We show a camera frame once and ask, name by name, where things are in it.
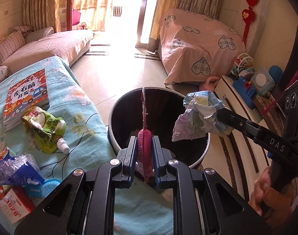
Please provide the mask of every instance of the toothpaste box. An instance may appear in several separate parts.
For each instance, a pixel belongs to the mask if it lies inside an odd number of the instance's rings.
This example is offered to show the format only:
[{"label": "toothpaste box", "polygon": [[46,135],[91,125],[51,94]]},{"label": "toothpaste box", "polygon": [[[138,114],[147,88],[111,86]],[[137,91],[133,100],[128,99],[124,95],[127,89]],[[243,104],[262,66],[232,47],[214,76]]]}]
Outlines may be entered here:
[{"label": "toothpaste box", "polygon": [[22,187],[13,186],[0,200],[0,208],[13,224],[32,212],[35,205],[26,196]]}]

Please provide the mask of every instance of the human hand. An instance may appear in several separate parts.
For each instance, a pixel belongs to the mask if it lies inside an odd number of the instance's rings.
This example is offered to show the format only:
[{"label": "human hand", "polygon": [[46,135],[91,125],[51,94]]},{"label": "human hand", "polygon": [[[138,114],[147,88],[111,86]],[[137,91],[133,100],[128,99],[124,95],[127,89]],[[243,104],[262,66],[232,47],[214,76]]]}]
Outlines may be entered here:
[{"label": "human hand", "polygon": [[264,215],[261,209],[261,202],[274,211],[266,220],[267,224],[272,228],[277,228],[283,224],[287,217],[291,214],[290,208],[292,199],[292,187],[289,185],[284,194],[271,188],[271,176],[269,174],[271,166],[268,166],[260,178],[254,183],[254,191],[251,194],[249,205],[260,215]]}]

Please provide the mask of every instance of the book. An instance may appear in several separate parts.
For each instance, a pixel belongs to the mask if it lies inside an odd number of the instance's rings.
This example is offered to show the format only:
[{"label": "book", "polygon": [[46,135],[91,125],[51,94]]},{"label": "book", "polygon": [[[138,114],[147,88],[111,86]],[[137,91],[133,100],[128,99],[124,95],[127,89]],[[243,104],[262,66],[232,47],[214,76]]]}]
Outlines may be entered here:
[{"label": "book", "polygon": [[49,96],[45,69],[39,70],[9,88],[6,99],[3,124],[10,130],[20,124],[24,111],[38,106],[49,108]]}]

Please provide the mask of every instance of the car illustration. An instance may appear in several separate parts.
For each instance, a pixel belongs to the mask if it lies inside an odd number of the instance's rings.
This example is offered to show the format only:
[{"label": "car illustration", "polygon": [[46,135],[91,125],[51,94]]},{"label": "car illustration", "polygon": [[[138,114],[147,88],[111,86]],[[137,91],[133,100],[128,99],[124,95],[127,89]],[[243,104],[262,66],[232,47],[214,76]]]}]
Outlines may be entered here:
[{"label": "car illustration", "polygon": [[47,89],[44,87],[36,88],[34,91],[30,92],[28,96],[23,99],[22,104],[29,104],[32,103],[35,99],[39,98],[42,95],[47,93]]}]

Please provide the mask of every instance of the screw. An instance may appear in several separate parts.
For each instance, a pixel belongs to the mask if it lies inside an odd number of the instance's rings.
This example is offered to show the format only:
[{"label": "screw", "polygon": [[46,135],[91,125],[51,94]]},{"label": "screw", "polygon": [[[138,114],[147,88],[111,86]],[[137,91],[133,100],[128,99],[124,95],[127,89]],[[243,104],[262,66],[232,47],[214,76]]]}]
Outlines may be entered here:
[{"label": "screw", "polygon": [[169,164],[176,165],[176,164],[178,164],[178,161],[176,159],[171,159],[171,160],[169,160]]},{"label": "screw", "polygon": [[208,175],[214,175],[215,173],[215,170],[212,168],[206,168],[205,171],[206,171],[206,174]]},{"label": "screw", "polygon": [[76,169],[74,170],[73,174],[75,176],[81,176],[84,173],[84,171],[82,169]]},{"label": "screw", "polygon": [[118,160],[118,159],[112,159],[111,161],[110,161],[110,164],[112,164],[112,165],[118,165],[118,164],[120,164],[120,160]]}]

